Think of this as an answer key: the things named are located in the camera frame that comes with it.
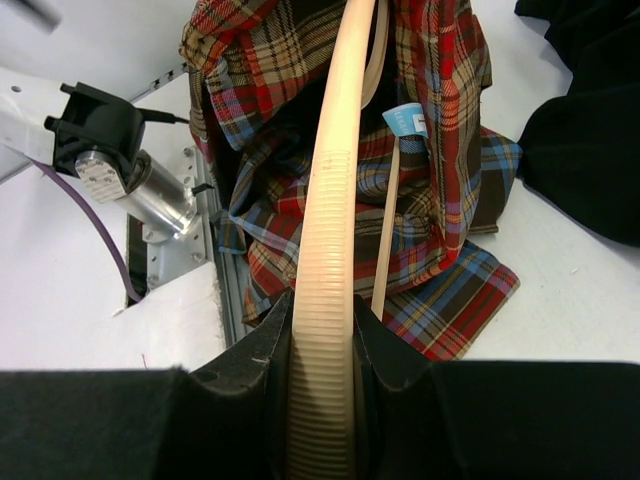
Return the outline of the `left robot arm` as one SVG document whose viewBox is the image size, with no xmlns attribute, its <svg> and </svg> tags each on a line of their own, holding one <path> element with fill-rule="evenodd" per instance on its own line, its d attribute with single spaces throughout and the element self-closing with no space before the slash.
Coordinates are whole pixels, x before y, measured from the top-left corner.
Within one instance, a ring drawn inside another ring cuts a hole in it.
<svg viewBox="0 0 640 480">
<path fill-rule="evenodd" d="M 190 180 L 142 148 L 147 124 L 181 121 L 85 83 L 2 69 L 1 177 L 27 164 L 76 177 L 96 202 L 115 203 L 138 220 L 147 243 L 197 237 L 202 216 Z"/>
</svg>

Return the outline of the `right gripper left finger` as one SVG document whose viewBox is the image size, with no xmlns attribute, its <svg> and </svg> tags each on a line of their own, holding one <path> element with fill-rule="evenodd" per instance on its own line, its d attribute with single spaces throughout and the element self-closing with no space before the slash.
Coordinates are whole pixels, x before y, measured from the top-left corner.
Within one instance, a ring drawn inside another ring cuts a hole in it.
<svg viewBox="0 0 640 480">
<path fill-rule="evenodd" d="M 293 295 L 193 372 L 1 376 L 5 479 L 281 479 Z"/>
</svg>

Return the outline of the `beige hanger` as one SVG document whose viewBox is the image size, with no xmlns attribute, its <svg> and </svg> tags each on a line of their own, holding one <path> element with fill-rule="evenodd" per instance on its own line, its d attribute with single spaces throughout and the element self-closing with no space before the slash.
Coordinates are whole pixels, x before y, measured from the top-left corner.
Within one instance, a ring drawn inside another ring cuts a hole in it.
<svg viewBox="0 0 640 480">
<path fill-rule="evenodd" d="M 361 111 L 378 88 L 389 35 L 386 1 L 345 4 L 313 151 L 290 350 L 285 474 L 353 479 L 353 267 Z"/>
</svg>

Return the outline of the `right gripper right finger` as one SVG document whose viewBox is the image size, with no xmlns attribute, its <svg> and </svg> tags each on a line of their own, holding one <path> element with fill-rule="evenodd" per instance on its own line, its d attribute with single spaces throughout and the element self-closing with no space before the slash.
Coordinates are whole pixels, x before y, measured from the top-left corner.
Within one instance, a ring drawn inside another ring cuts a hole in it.
<svg viewBox="0 0 640 480">
<path fill-rule="evenodd" d="M 631 363 L 432 361 L 354 301 L 363 479 L 635 479 Z"/>
</svg>

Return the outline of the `plaid flannel shirt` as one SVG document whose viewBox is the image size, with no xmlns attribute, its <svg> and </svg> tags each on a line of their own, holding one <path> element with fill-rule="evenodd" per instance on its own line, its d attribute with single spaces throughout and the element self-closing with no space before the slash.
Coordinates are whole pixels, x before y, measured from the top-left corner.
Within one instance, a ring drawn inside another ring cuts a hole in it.
<svg viewBox="0 0 640 480">
<path fill-rule="evenodd" d="M 256 325 L 296 282 L 318 116 L 341 1 L 200 1 L 180 52 L 190 129 L 222 196 L 219 248 L 249 266 Z M 383 320 L 434 360 L 462 357 L 518 288 L 470 241 L 494 233 L 520 148 L 480 123 L 491 65 L 466 1 L 393 1 L 383 73 L 360 122 L 354 289 L 369 298 L 391 159 L 399 188 Z"/>
</svg>

